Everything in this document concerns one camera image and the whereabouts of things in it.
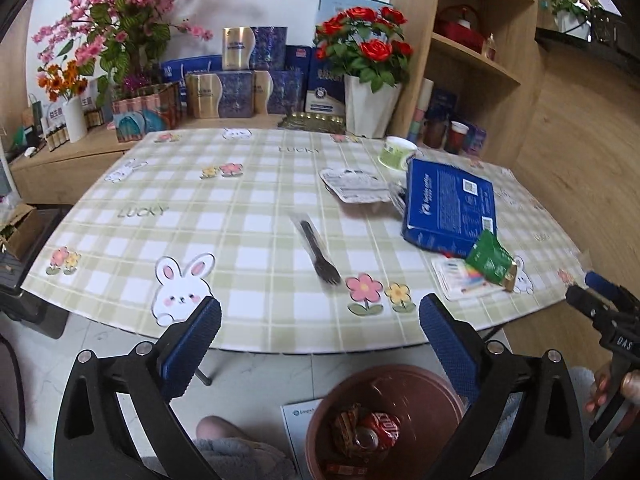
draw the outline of blue gripper pad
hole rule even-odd
[[[589,288],[595,290],[601,296],[604,296],[609,301],[616,301],[620,290],[617,285],[605,280],[602,276],[590,270],[584,277],[584,283]]]
[[[458,337],[454,323],[460,323],[440,302],[435,294],[422,298],[418,310],[420,327],[433,347],[444,371],[449,377],[456,393],[468,399],[469,405],[476,402],[480,394],[478,376],[478,362]],[[474,335],[480,340],[476,331],[468,325]]]
[[[206,305],[165,356],[160,366],[160,393],[166,402],[184,395],[222,323],[222,309],[216,298],[204,298]]]

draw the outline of green snack wrapper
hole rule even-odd
[[[503,286],[507,292],[513,291],[518,267],[491,231],[482,231],[465,261],[488,282]]]

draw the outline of screw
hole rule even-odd
[[[143,341],[136,346],[136,354],[147,355],[154,346],[149,341]]]
[[[504,352],[504,345],[500,341],[491,340],[486,344],[486,349],[493,355],[500,355]]]
[[[78,354],[78,362],[79,362],[79,363],[85,363],[85,362],[87,362],[89,359],[91,359],[91,351],[90,351],[90,350],[82,350],[82,351]]]
[[[549,352],[546,353],[546,356],[553,363],[559,363],[562,361],[562,354],[558,350],[549,350]]]

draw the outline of white planter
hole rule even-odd
[[[591,27],[587,22],[581,24],[583,18],[578,18],[567,10],[561,10],[556,14],[554,19],[556,20],[556,25],[560,32],[576,36],[577,38],[582,38],[583,40],[589,38],[589,31]]]
[[[360,78],[353,75],[344,76],[347,131],[367,139],[384,137],[401,89],[401,84],[385,84],[373,93],[371,83],[361,83]]]
[[[62,113],[65,117],[66,130],[69,132],[69,140],[78,142],[86,135],[86,119],[82,111],[82,102],[78,96],[72,97],[62,105]]]

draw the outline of person's hand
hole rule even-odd
[[[607,402],[607,391],[611,382],[610,366],[611,362],[605,364],[595,373],[595,382],[591,385],[591,400],[584,407],[589,413],[594,413],[596,408]],[[634,404],[616,428],[617,434],[624,434],[631,428],[640,412],[640,370],[634,370],[624,376],[620,385],[620,393]]]

